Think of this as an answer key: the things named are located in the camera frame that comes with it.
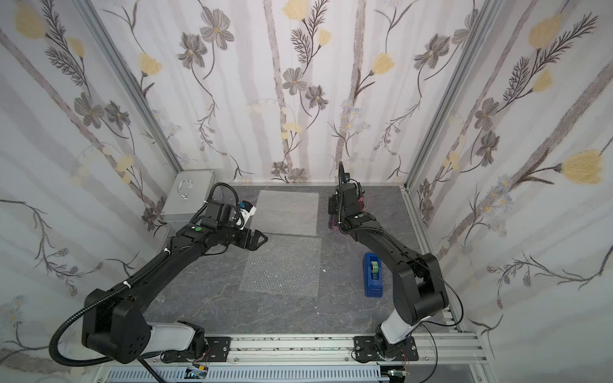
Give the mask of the single bubble wrap sheet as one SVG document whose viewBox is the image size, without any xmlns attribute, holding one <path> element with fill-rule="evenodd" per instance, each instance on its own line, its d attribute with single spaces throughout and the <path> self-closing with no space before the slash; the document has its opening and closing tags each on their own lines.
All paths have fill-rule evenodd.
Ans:
<svg viewBox="0 0 613 383">
<path fill-rule="evenodd" d="M 322 240 L 274 235 L 247 257 L 239 289 L 313 298 L 319 294 Z"/>
</svg>

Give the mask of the blue tape dispenser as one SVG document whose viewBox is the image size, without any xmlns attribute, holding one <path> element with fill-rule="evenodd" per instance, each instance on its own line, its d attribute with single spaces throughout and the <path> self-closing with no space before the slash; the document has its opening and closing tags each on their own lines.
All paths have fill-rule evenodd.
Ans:
<svg viewBox="0 0 613 383">
<path fill-rule="evenodd" d="M 383 296 L 382 262 L 377 255 L 366 253 L 362 261 L 365 296 L 381 298 Z"/>
</svg>

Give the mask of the purple bottle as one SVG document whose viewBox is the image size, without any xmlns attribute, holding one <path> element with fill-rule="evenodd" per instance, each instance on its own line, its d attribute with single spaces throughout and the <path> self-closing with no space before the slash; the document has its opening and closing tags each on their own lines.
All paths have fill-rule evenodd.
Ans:
<svg viewBox="0 0 613 383">
<path fill-rule="evenodd" d="M 339 231 L 339 226 L 338 226 L 338 215 L 337 214 L 330 214 L 328 216 L 328 228 L 331 231 Z"/>
</svg>

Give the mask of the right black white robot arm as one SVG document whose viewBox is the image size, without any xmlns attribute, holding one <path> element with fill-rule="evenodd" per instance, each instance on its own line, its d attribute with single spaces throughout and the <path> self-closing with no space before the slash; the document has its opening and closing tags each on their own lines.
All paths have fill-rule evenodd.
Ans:
<svg viewBox="0 0 613 383">
<path fill-rule="evenodd" d="M 329 213 L 335 216 L 341 233 L 378 256 L 392 275 L 394 310 L 375 336 L 379 348 L 388 350 L 445 309 L 449 296 L 436 257 L 420 255 L 392 236 L 374 215 L 361 208 L 361 196 L 360 183 L 339 163 L 338 186 L 329 199 Z"/>
</svg>

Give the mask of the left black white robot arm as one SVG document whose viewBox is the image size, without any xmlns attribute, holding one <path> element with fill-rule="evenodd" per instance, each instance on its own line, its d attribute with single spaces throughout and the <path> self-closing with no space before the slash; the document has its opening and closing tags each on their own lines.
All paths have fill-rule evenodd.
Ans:
<svg viewBox="0 0 613 383">
<path fill-rule="evenodd" d="M 184 269 L 211 255 L 211 248 L 236 246 L 254 252 L 268 242 L 261 231 L 244 228 L 242 207 L 205 204 L 143 268 L 109 290 L 90 293 L 83 346 L 123 364 L 150 353 L 161 353 L 166 363 L 195 361 L 207 354 L 204 328 L 188 322 L 153 324 L 144 313 Z"/>
</svg>

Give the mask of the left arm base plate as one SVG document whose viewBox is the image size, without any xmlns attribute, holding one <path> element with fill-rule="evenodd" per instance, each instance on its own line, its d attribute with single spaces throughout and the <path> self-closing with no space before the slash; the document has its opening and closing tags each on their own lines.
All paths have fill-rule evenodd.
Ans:
<svg viewBox="0 0 613 383">
<path fill-rule="evenodd" d="M 197 335 L 187 349 L 169 350 L 161 354 L 164 363 L 175 362 L 226 362 L 231 348 L 231 337 Z"/>
</svg>

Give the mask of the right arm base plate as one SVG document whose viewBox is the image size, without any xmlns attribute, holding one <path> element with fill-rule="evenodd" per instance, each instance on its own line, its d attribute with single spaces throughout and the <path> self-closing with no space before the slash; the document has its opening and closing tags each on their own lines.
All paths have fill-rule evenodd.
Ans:
<svg viewBox="0 0 613 383">
<path fill-rule="evenodd" d="M 412 336 L 391 345 L 382 335 L 356 336 L 353 338 L 352 358 L 356 362 L 416 362 L 418 348 Z"/>
</svg>

